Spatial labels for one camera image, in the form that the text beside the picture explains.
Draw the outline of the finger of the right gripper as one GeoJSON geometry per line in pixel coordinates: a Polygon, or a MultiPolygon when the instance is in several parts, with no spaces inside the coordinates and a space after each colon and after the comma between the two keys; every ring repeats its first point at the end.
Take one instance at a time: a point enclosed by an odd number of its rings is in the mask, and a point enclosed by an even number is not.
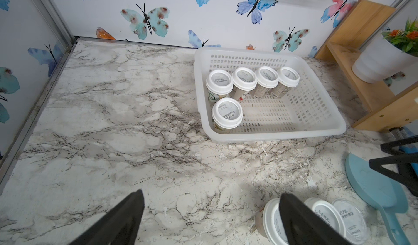
{"type": "Polygon", "coordinates": [[[417,136],[411,136],[397,141],[381,144],[381,151],[391,155],[414,154],[418,152],[417,136]]]}
{"type": "Polygon", "coordinates": [[[372,170],[404,185],[418,196],[418,154],[399,154],[369,161],[372,170]]]}

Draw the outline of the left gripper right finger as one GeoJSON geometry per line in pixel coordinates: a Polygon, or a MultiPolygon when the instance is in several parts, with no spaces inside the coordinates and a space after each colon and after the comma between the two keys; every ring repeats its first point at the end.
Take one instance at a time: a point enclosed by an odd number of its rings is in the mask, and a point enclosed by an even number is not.
{"type": "Polygon", "coordinates": [[[279,211],[291,245],[349,245],[343,236],[291,193],[281,195],[279,211]]]}

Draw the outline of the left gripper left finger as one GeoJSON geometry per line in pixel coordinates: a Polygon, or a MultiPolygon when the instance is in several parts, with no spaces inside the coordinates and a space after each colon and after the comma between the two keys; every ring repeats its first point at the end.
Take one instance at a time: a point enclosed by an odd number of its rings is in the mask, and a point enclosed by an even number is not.
{"type": "Polygon", "coordinates": [[[142,190],[124,198],[117,206],[71,242],[72,245],[133,245],[145,209],[142,190]]]}

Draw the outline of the yogurt cup front row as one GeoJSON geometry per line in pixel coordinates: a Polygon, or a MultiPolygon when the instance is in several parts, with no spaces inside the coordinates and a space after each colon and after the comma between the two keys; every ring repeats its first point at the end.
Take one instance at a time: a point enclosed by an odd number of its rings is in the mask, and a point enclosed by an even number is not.
{"type": "Polygon", "coordinates": [[[229,134],[239,127],[243,120],[243,109],[233,98],[222,98],[212,108],[214,131],[219,134],[229,134]]]}
{"type": "Polygon", "coordinates": [[[304,204],[342,237],[346,237],[346,227],[343,218],[335,206],[320,198],[308,198],[304,204]]]}
{"type": "Polygon", "coordinates": [[[273,245],[288,245],[279,211],[280,199],[270,200],[255,216],[255,226],[260,235],[273,245]]]}

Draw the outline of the yogurt cup row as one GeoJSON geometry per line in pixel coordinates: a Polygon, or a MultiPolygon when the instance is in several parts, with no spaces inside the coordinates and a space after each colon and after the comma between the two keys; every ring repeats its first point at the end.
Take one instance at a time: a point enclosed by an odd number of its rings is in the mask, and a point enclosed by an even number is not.
{"type": "Polygon", "coordinates": [[[232,74],[232,79],[234,87],[231,91],[231,97],[237,101],[243,100],[257,86],[255,73],[245,67],[237,68],[232,74]]]}
{"type": "Polygon", "coordinates": [[[260,67],[256,72],[257,85],[250,91],[250,95],[255,99],[263,98],[271,89],[276,88],[279,83],[279,75],[271,67],[260,67]]]}
{"type": "Polygon", "coordinates": [[[290,90],[296,88],[299,85],[300,76],[293,68],[281,67],[278,71],[278,79],[278,85],[270,91],[270,95],[276,99],[282,98],[290,90]]]}
{"type": "Polygon", "coordinates": [[[221,69],[211,71],[206,79],[209,101],[216,103],[218,100],[228,97],[233,86],[230,73],[221,69]]]}
{"type": "Polygon", "coordinates": [[[308,198],[304,204],[342,237],[346,237],[346,227],[343,218],[335,206],[320,198],[308,198]]]}
{"type": "Polygon", "coordinates": [[[239,127],[243,120],[243,109],[233,98],[222,98],[212,108],[214,131],[219,134],[229,134],[239,127]]]}
{"type": "Polygon", "coordinates": [[[288,245],[279,211],[280,199],[270,200],[255,216],[255,226],[260,235],[273,245],[288,245]]]}

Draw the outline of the yogurt cup clear lid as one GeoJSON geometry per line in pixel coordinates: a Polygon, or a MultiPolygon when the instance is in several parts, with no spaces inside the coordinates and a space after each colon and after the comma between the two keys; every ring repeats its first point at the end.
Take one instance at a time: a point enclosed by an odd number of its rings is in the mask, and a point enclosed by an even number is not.
{"type": "Polygon", "coordinates": [[[364,245],[370,234],[363,213],[346,199],[335,199],[332,205],[340,213],[345,224],[345,239],[353,245],[364,245]]]}

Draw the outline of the yogurt cup back row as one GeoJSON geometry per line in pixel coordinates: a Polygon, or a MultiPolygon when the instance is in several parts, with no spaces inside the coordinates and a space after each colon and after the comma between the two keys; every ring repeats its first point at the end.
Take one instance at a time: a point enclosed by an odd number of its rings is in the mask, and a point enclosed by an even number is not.
{"type": "Polygon", "coordinates": [[[245,67],[237,68],[232,74],[232,79],[234,87],[231,91],[231,97],[237,101],[243,100],[257,86],[255,73],[245,67]]]}
{"type": "Polygon", "coordinates": [[[230,73],[221,69],[211,71],[206,79],[209,101],[216,103],[218,100],[228,97],[233,86],[230,73]]]}
{"type": "Polygon", "coordinates": [[[270,95],[276,99],[282,98],[290,90],[296,88],[299,85],[300,76],[293,68],[281,67],[278,71],[278,79],[278,85],[270,91],[270,95]]]}
{"type": "Polygon", "coordinates": [[[250,91],[250,95],[255,99],[263,98],[271,89],[276,88],[279,83],[279,75],[271,67],[260,67],[256,72],[257,85],[250,91]]]}

